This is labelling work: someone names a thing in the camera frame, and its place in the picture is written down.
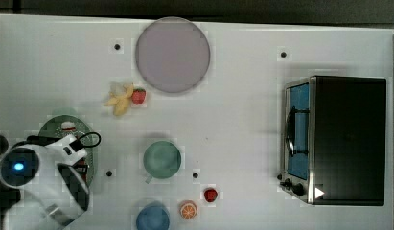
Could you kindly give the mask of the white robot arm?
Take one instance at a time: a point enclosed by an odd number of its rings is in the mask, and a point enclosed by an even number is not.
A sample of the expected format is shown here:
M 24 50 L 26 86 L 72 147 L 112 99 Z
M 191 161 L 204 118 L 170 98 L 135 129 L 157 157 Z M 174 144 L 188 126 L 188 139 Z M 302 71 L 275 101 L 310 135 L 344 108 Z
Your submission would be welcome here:
M 90 193 L 74 165 L 87 155 L 69 146 L 25 145 L 0 162 L 0 181 L 21 193 L 5 230 L 63 230 L 87 211 Z

